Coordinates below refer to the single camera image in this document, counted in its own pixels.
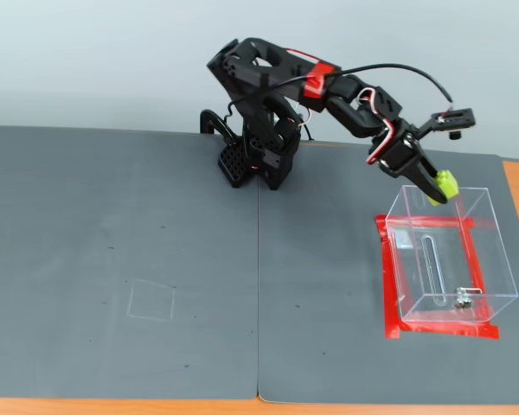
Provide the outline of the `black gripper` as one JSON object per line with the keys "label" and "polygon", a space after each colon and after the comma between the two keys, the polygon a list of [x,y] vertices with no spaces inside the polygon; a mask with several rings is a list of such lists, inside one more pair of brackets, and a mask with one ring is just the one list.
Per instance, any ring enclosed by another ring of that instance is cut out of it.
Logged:
{"label": "black gripper", "polygon": [[408,178],[432,201],[446,204],[447,196],[437,184],[438,170],[420,146],[415,128],[403,118],[383,124],[371,139],[366,163],[378,164],[393,178]]}

